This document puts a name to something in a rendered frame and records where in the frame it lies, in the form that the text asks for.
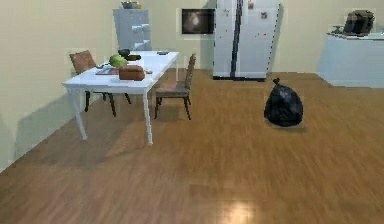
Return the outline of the white two-door fridge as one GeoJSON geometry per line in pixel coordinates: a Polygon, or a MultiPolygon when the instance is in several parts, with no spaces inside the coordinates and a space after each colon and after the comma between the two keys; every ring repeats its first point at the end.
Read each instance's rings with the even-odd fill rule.
{"type": "Polygon", "coordinates": [[[236,78],[230,77],[237,0],[216,0],[214,79],[264,81],[271,67],[281,0],[244,0],[236,78]]]}

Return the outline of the grey chest of drawers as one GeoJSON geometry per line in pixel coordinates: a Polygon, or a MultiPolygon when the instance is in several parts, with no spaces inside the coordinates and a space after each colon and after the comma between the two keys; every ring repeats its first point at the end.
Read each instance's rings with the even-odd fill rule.
{"type": "Polygon", "coordinates": [[[120,49],[151,51],[151,28],[146,9],[114,9],[114,23],[120,49]]]}

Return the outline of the brown wooden chair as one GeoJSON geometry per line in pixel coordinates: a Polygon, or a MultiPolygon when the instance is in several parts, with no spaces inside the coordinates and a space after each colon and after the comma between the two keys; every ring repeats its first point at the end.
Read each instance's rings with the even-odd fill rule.
{"type": "MultiPolygon", "coordinates": [[[[72,65],[75,69],[75,72],[77,75],[90,70],[92,68],[96,68],[96,63],[91,56],[91,53],[89,50],[85,50],[82,52],[78,53],[72,53],[69,54],[70,60],[72,62],[72,65]]],[[[106,101],[107,96],[109,98],[112,114],[114,117],[116,117],[116,107],[115,107],[115,101],[112,93],[107,93],[107,92],[94,92],[96,94],[101,94],[102,99],[106,101]]],[[[128,101],[129,104],[132,104],[130,96],[125,93],[125,98],[128,101]]],[[[90,106],[90,97],[91,97],[91,92],[90,91],[85,91],[85,112],[88,112],[89,106],[90,106]]]]}
{"type": "Polygon", "coordinates": [[[180,98],[183,100],[185,111],[188,119],[191,119],[189,107],[191,106],[190,92],[192,86],[193,72],[196,63],[196,54],[193,53],[188,62],[188,68],[185,73],[183,80],[176,81],[169,86],[161,85],[155,90],[155,113],[154,118],[157,118],[158,111],[162,105],[164,98],[176,99],[180,98]]]}

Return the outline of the white kitchen counter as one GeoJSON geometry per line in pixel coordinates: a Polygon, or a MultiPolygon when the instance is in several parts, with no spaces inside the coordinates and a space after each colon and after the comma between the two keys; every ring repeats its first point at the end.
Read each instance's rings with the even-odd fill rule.
{"type": "Polygon", "coordinates": [[[316,74],[332,86],[384,88],[384,34],[328,33],[316,74]]]}

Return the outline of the green lettuce head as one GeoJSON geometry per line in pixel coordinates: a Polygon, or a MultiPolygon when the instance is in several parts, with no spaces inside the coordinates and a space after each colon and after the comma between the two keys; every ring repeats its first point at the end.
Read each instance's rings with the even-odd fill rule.
{"type": "Polygon", "coordinates": [[[113,67],[121,67],[127,64],[127,60],[121,55],[115,54],[109,58],[109,64],[113,67]]]}

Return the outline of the dark framed wall picture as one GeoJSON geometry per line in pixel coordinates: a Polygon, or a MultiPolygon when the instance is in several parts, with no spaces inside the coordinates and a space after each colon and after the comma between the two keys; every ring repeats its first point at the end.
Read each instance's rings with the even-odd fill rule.
{"type": "Polygon", "coordinates": [[[215,10],[213,8],[183,9],[183,34],[213,34],[215,24],[215,10]]]}

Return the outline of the black garbage bag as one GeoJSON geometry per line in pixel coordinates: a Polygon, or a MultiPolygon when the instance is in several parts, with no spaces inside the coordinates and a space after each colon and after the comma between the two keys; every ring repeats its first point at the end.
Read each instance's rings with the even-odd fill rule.
{"type": "Polygon", "coordinates": [[[279,78],[273,80],[274,87],[265,103],[264,118],[279,127],[292,127],[303,120],[303,103],[290,87],[282,85],[279,78]]]}

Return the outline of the brown bread loaf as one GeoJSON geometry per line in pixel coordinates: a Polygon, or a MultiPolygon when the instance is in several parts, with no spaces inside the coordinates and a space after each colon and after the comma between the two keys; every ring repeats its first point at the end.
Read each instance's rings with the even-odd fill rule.
{"type": "Polygon", "coordinates": [[[144,69],[138,65],[126,65],[119,68],[120,80],[141,81],[145,78],[144,69]]]}

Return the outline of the white dining table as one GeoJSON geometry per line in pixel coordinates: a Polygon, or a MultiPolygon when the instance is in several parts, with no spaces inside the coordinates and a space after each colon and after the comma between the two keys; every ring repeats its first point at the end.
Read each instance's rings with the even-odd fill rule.
{"type": "Polygon", "coordinates": [[[135,54],[141,56],[141,59],[137,61],[137,64],[144,69],[151,71],[151,74],[146,74],[142,81],[120,80],[117,75],[97,75],[98,69],[91,68],[62,83],[71,100],[74,116],[83,140],[87,139],[87,134],[80,115],[79,106],[75,99],[75,92],[96,91],[113,94],[128,93],[132,95],[141,95],[147,139],[150,144],[153,143],[148,92],[173,64],[177,64],[178,52],[169,52],[167,55],[163,56],[158,55],[155,51],[135,51],[135,54]]]}

